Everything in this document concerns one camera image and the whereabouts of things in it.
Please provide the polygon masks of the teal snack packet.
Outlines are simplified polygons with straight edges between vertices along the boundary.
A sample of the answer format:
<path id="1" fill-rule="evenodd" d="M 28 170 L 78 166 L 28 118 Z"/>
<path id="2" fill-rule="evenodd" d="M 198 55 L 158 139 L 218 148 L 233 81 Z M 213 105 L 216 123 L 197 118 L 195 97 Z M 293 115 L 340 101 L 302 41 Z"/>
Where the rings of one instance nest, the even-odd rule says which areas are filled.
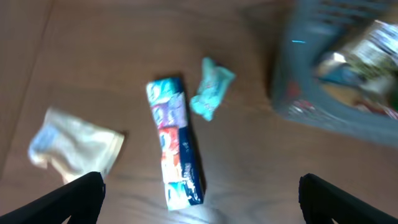
<path id="1" fill-rule="evenodd" d="M 190 107 L 196 114 L 211 121 L 236 75 L 209 57 L 203 58 L 201 69 L 202 79 L 196 95 L 190 100 Z"/>

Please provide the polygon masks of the grey plastic slotted basket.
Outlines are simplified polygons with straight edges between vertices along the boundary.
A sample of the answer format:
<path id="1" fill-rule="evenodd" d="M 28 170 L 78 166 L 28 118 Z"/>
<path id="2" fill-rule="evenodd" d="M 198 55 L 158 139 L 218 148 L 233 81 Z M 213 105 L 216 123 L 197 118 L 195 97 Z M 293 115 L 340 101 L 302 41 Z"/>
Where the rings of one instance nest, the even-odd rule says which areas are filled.
<path id="1" fill-rule="evenodd" d="M 297 1 L 280 42 L 271 84 L 272 107 L 286 119 L 378 144 L 397 146 L 397 121 L 363 113 L 329 95 L 313 66 L 350 28 L 386 12 L 392 1 Z"/>

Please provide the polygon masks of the gold foil food pouch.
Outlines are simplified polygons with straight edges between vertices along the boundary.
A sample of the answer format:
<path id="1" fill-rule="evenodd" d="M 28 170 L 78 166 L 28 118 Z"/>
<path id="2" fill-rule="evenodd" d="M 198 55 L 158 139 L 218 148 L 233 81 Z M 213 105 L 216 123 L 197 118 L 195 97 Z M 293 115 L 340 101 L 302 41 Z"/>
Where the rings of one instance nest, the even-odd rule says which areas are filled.
<path id="1" fill-rule="evenodd" d="M 365 99 L 387 106 L 397 83 L 397 24 L 375 20 L 347 37 L 319 61 L 316 77 L 354 88 Z"/>

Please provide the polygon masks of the orange spaghetti packet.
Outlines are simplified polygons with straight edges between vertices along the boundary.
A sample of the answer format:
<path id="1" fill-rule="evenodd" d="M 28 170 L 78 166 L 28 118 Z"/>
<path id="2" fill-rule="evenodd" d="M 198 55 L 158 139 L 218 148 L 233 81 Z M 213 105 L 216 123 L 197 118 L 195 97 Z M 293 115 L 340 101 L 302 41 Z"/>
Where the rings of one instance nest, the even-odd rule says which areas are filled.
<path id="1" fill-rule="evenodd" d="M 391 119 L 397 119 L 397 110 L 390 107 L 384 98 L 375 92 L 367 92 L 355 86 L 340 85 L 338 83 L 316 81 L 312 90 L 304 88 L 297 82 L 289 82 L 287 94 L 293 96 L 307 96 L 303 103 L 313 108 L 321 106 L 329 114 L 339 112 L 355 112 L 375 114 Z"/>

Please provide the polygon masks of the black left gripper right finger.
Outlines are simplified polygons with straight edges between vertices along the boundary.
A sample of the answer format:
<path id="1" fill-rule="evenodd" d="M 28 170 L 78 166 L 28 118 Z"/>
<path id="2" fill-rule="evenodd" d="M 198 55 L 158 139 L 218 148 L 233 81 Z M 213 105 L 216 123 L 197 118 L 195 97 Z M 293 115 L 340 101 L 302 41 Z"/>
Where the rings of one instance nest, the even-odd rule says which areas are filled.
<path id="1" fill-rule="evenodd" d="M 299 180 L 298 202 L 307 224 L 397 224 L 397 218 L 310 173 Z"/>

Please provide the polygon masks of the Kleenex tissue multipack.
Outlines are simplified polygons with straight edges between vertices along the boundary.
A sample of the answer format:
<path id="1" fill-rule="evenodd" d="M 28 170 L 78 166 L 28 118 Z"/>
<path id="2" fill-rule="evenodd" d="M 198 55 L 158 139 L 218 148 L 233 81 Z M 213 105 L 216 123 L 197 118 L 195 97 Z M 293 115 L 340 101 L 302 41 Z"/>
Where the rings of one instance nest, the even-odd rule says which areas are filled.
<path id="1" fill-rule="evenodd" d="M 203 187 L 181 79 L 151 81 L 146 85 L 146 95 L 162 151 L 160 164 L 167 208 L 180 210 L 202 204 Z"/>

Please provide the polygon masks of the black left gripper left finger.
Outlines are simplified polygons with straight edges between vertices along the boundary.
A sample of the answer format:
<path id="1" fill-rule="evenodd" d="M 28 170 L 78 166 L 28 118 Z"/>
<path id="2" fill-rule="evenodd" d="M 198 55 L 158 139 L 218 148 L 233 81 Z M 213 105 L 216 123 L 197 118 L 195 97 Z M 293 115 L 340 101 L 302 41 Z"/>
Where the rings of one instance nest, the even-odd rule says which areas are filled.
<path id="1" fill-rule="evenodd" d="M 1 223 L 92 223 L 95 224 L 106 194 L 99 172 L 80 178 L 1 216 Z"/>

